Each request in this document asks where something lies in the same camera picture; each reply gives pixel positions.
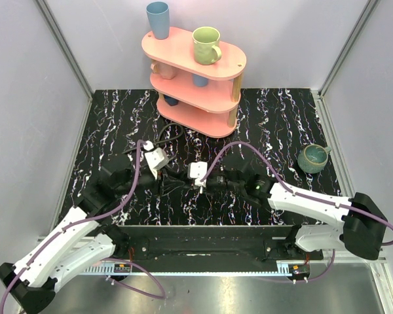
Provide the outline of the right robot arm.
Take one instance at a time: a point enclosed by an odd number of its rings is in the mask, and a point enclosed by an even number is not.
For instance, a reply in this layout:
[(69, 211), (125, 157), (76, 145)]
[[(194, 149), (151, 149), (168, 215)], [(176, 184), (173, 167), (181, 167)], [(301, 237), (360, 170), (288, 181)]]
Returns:
[(291, 229), (284, 251), (292, 259), (320, 249), (346, 249), (366, 260), (379, 257), (387, 219), (366, 194), (329, 196), (236, 169), (200, 174), (197, 180), (207, 189), (233, 191), (253, 207), (269, 206), (319, 220), (318, 226)]

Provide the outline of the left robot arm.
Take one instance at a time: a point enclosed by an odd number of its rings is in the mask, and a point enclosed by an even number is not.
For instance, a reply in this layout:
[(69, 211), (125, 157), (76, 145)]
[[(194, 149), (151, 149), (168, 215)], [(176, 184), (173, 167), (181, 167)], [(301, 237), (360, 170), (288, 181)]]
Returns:
[(152, 157), (147, 157), (144, 167), (132, 165), (123, 154), (108, 159), (99, 176), (34, 250), (13, 264), (0, 265), (0, 280), (6, 288), (0, 312), (8, 296), (25, 313), (42, 312), (72, 278), (106, 258), (119, 261), (117, 279), (122, 279), (136, 255), (135, 247), (142, 242), (113, 222), (119, 199), (141, 189), (170, 192), (185, 183), (184, 174)]

